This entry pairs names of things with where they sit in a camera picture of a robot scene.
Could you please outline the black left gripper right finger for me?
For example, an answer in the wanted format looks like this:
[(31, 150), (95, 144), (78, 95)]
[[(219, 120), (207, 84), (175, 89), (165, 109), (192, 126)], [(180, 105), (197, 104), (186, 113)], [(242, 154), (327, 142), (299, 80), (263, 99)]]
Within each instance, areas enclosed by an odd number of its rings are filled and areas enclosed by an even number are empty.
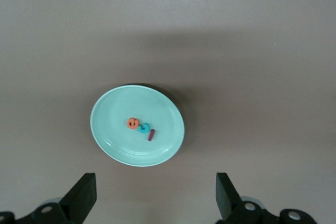
[(216, 203), (221, 215), (217, 223), (316, 223), (306, 212), (283, 209), (271, 214), (255, 198), (242, 197), (226, 173), (216, 174)]

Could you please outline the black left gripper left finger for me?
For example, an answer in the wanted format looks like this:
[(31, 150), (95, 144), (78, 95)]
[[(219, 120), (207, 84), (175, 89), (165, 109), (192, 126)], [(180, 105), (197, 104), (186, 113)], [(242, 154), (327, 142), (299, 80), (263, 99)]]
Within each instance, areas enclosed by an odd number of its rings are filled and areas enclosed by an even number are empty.
[(1, 223), (83, 223), (96, 201), (96, 175), (85, 173), (59, 202), (41, 205), (20, 219), (3, 211)]

